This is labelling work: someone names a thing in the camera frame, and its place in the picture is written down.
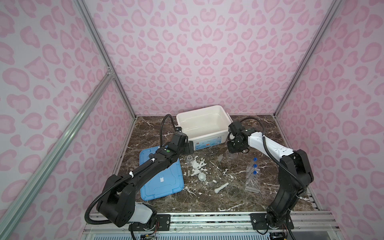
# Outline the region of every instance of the blue plastic lid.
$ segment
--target blue plastic lid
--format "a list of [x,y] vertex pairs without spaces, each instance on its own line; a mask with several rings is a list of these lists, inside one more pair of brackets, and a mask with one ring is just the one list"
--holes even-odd
[[[144,149],[139,155],[139,164],[143,164],[149,159],[151,153],[155,153],[158,147]],[[180,192],[184,188],[183,174],[181,171],[180,160],[173,163],[167,169],[156,174],[141,189],[141,199],[149,201],[159,197],[164,197],[176,192]]]

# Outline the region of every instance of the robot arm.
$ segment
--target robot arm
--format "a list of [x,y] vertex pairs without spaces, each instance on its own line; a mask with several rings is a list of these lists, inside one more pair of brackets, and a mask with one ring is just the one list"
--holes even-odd
[[307,154],[303,150],[294,151],[264,136],[254,128],[245,128],[241,122],[229,125],[233,139],[227,142],[230,152],[247,152],[253,147],[272,160],[279,160],[278,181],[280,188],[273,202],[267,207],[266,221],[271,228],[280,227],[296,203],[301,193],[313,182],[313,174]]
[[[170,167],[182,154],[194,152],[193,142],[188,141],[185,133],[175,132],[172,140],[150,154],[149,160],[123,176],[110,176],[104,186],[102,197],[97,201],[96,209],[109,221],[100,222],[85,215],[89,224],[103,224],[112,222],[118,227],[128,222],[141,223],[143,228],[151,229],[155,224],[156,210],[146,204],[135,203],[136,193],[156,174]],[[128,180],[118,184],[112,190],[108,189],[122,179]]]

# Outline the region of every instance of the bin label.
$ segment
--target bin label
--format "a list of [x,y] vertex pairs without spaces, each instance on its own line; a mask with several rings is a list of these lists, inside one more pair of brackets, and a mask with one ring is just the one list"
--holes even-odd
[[206,147],[212,147],[220,143],[221,143],[221,136],[205,139],[203,141],[199,141],[195,143],[195,150],[203,149]]

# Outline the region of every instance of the metal rail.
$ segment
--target metal rail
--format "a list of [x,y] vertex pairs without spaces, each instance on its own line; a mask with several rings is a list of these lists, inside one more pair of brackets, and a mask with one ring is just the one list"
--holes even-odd
[[[256,232],[252,229],[251,213],[266,212],[170,212],[159,214],[170,214],[170,230],[161,233],[234,233],[234,232]],[[92,214],[92,218],[98,220],[106,219],[101,214]],[[291,218],[295,228],[293,232],[325,231],[338,232],[340,229],[330,211],[295,211],[291,212]],[[115,234],[127,233],[128,224],[118,228],[114,224],[89,225],[84,228],[83,234]],[[280,232],[281,230],[269,229],[269,232]]]
[[81,129],[83,123],[86,121],[89,114],[92,112],[100,97],[103,95],[104,90],[108,87],[112,78],[113,76],[108,73],[104,76],[99,85],[92,92],[91,96],[80,108],[77,115],[68,125],[67,129],[62,134],[60,139],[53,146],[52,150],[44,158],[39,168],[28,180],[21,193],[9,206],[6,213],[1,218],[2,221],[0,222],[1,240],[6,240],[11,236],[19,221],[23,217],[24,213],[28,210],[29,206],[34,201],[35,197],[43,187],[45,181],[51,175],[57,163],[60,161],[65,151],[72,143],[72,140],[74,139],[78,131]]
[[293,89],[296,86],[296,83],[299,81],[302,72],[304,71],[305,67],[308,65],[309,61],[311,60],[311,57],[314,55],[316,48],[320,44],[323,36],[325,35],[326,31],[328,30],[329,26],[331,25],[333,19],[335,18],[337,12],[341,9],[342,3],[344,0],[333,0],[331,3],[331,6],[329,7],[327,13],[325,14],[325,17],[323,21],[321,22],[315,36],[313,37],[312,42],[310,43],[307,51],[305,52],[305,55],[303,57],[303,60],[300,62],[295,74],[292,77],[291,82],[289,83],[287,90],[285,91],[283,97],[281,98],[281,101],[279,102],[279,105],[276,108],[276,111],[274,113],[275,116],[278,116],[283,109],[285,103],[287,102],[290,94],[292,93]]
[[101,40],[101,37],[100,37],[100,35],[96,29],[94,22],[92,20],[92,16],[88,10],[87,5],[85,4],[84,0],[73,0],[73,2],[75,3],[77,9],[79,10],[79,13],[80,13],[80,15],[81,15],[81,17],[85,23],[85,26],[87,27],[89,33],[91,34],[93,41],[96,44],[97,49],[100,52],[100,56],[103,59],[105,66],[108,68],[108,70],[114,76],[113,81],[116,83],[116,86],[119,90],[119,93],[120,93],[122,99],[123,99],[123,102],[125,103],[125,105],[129,109],[129,113],[131,114],[131,117],[133,119],[135,119],[136,118],[135,112],[133,111],[132,106],[128,100],[128,97],[127,97],[127,95],[126,95],[126,93],[122,87],[122,84],[121,84],[121,82],[120,82],[120,80],[116,74],[116,71],[115,71],[113,64],[112,64],[112,62],[108,56],[106,48],[105,48],[105,46]]

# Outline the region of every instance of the dark marble tabletop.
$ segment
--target dark marble tabletop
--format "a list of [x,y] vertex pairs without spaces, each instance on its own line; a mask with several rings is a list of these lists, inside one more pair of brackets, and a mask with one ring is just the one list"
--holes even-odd
[[[231,116],[238,121],[246,116]],[[272,116],[260,116],[266,126],[266,136],[285,145]],[[163,117],[138,117],[128,149],[125,153],[119,174],[125,174],[139,165],[139,153],[146,148],[159,145],[159,130]],[[259,129],[253,120],[243,122],[244,125]],[[169,141],[173,134],[170,120],[167,119],[163,127],[163,142]],[[178,193],[146,201],[153,205],[158,212],[215,212],[215,211],[264,211],[274,199],[279,188],[277,181],[277,165],[256,149],[251,148],[247,154],[239,154],[236,161],[228,161],[225,156],[218,161],[218,157],[225,155],[225,144],[195,151],[192,156],[197,162],[204,160],[206,165],[203,172],[206,181],[200,181],[197,175],[192,175],[192,167],[187,167],[186,156],[180,158],[184,178],[184,189]],[[246,167],[257,157],[260,168],[260,193],[246,191]],[[229,182],[229,185],[215,194],[214,189]],[[137,202],[145,202],[136,195]],[[313,210],[308,200],[299,200],[296,211]]]

